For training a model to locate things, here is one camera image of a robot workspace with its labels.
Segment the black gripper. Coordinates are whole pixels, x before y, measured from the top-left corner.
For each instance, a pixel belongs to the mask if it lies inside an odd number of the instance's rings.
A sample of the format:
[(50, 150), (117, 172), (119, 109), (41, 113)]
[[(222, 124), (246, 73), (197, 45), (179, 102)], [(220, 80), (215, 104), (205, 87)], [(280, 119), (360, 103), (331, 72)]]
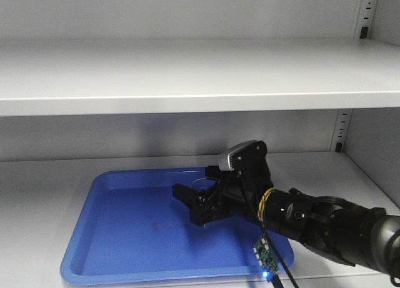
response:
[(203, 226), (235, 215), (259, 222), (259, 202), (273, 187), (267, 163), (257, 163), (243, 171), (220, 171), (217, 166), (208, 166), (205, 175), (216, 180), (212, 194), (183, 184), (172, 186), (173, 197), (190, 209), (190, 222)]

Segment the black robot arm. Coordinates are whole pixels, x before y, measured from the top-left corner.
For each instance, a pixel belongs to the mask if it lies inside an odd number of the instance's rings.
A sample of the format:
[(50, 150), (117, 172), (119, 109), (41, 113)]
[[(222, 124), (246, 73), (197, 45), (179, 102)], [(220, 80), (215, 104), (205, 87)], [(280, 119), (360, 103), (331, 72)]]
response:
[(398, 216), (340, 197), (277, 190), (266, 162), (233, 171), (208, 166), (205, 174), (215, 181), (209, 189), (172, 187), (173, 196), (189, 208), (193, 224), (202, 226), (242, 210), (264, 232), (297, 241), (330, 261), (382, 272), (399, 286)]

